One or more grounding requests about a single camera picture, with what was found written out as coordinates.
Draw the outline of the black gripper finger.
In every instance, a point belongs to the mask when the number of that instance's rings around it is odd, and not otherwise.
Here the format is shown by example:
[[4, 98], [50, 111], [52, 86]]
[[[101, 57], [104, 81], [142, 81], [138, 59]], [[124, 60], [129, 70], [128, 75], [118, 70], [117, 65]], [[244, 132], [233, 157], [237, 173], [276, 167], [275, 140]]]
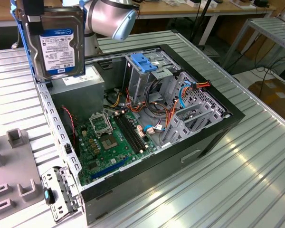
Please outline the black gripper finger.
[[44, 31], [41, 16], [44, 14], [43, 0], [23, 0], [23, 10], [28, 20], [28, 29], [31, 35], [41, 35]]

